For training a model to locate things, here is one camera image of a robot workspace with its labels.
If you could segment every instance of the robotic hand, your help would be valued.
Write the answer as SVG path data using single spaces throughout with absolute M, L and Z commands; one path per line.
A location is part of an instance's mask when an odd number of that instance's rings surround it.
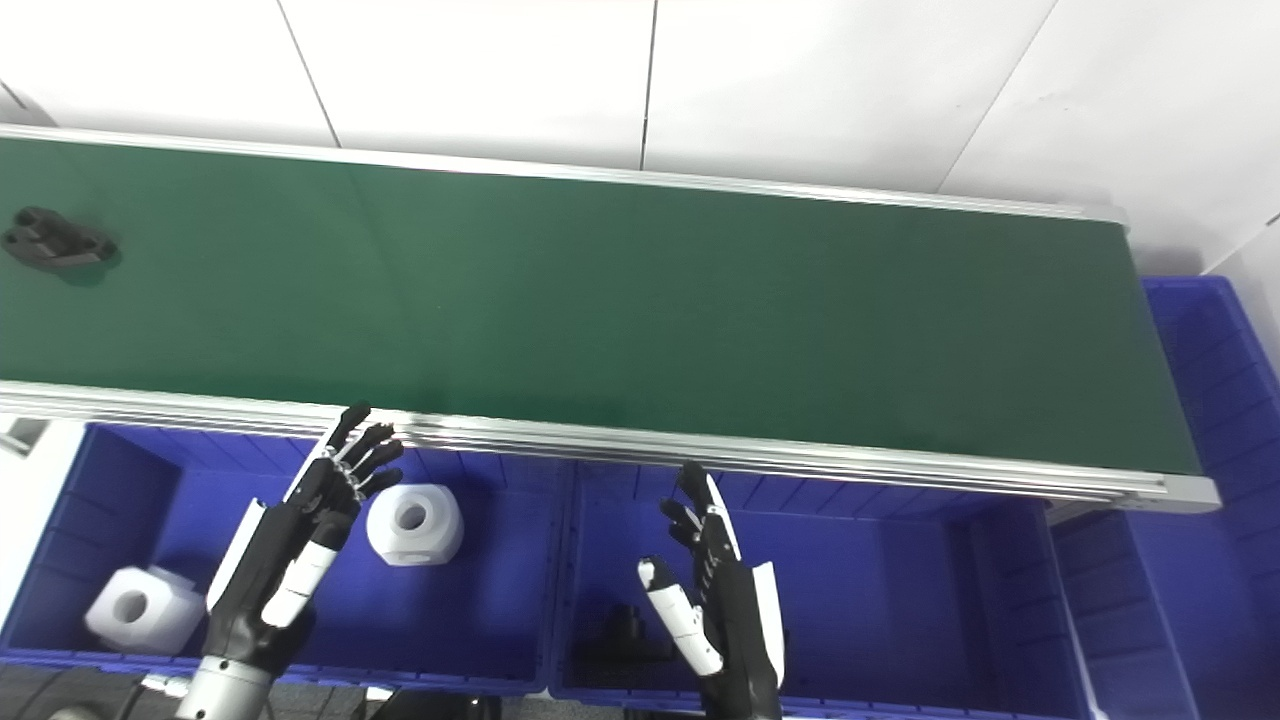
M 379 470 L 404 452 L 392 425 L 348 436 L 369 416 L 349 407 L 302 462 L 284 500 L 255 500 L 209 588 L 204 660 L 182 720 L 256 720 L 315 624 L 310 601 L 347 542 L 361 503 L 402 478 Z
M 680 469 L 676 484 L 690 510 L 666 498 L 669 533 L 694 555 L 703 605 L 694 606 L 660 557 L 640 560 L 640 580 L 676 647 L 701 685 L 703 710 L 714 720 L 782 717 L 782 614 L 773 564 L 742 564 L 737 537 L 716 482 L 696 462 Z

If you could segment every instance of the blue storage crate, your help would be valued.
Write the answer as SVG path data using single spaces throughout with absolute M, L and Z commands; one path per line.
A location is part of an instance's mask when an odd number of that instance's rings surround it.
M 1280 717 L 1280 388 L 1225 278 L 1144 281 L 1224 509 L 1102 512 L 1053 529 L 1112 720 Z
M 692 671 L 602 662 L 617 605 L 666 639 L 636 562 L 692 584 L 658 500 L 675 469 L 581 462 L 566 523 L 550 693 L 653 710 L 699 707 Z M 774 561 L 787 632 L 783 706 L 822 717 L 1087 717 L 1043 506 L 941 489 L 719 475 L 744 560 Z
M 180 657 L 106 651 L 82 616 L 127 565 L 205 592 L 252 497 L 276 502 L 314 441 L 91 427 L 0 633 L 0 657 L 47 666 L 189 673 Z M 561 521 L 572 464 L 408 451 L 406 480 L 448 486 L 466 523 L 447 565 L 388 566 L 365 514 L 315 597 L 317 625 L 285 680 L 518 694 L 545 687 Z

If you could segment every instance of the black mechanical part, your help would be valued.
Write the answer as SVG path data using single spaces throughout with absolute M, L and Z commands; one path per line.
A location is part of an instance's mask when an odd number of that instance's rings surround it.
M 77 225 L 54 210 L 23 208 L 4 233 L 4 249 L 18 260 L 45 269 L 88 265 L 110 259 L 115 242 L 100 231 Z
M 600 637 L 580 644 L 575 655 L 593 665 L 632 665 L 673 660 L 676 648 L 671 642 L 648 638 L 639 607 L 618 603 L 609 610 Z

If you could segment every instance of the floor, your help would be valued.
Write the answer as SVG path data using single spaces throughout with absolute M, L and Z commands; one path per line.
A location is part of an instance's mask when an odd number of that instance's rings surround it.
M 137 679 L 136 675 L 99 673 L 90 667 L 55 671 L 0 665 L 0 720 L 47 720 L 55 711 L 72 705 L 90 707 L 106 720 Z M 351 720 L 362 697 L 361 688 L 276 684 L 271 689 L 271 707 L 276 720 Z M 131 720 L 169 720 L 177 708 L 177 700 L 147 692 L 134 706 Z M 552 717 L 621 720 L 622 712 L 532 698 L 511 698 L 503 703 L 503 720 Z

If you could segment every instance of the white plastic block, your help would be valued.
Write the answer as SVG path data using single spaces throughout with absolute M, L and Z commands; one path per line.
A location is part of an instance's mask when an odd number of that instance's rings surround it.
M 388 565 L 440 565 L 462 544 L 458 501 L 442 486 L 394 486 L 369 509 L 369 544 Z
M 116 570 L 84 624 L 116 652 L 177 655 L 205 614 L 195 583 L 151 566 Z

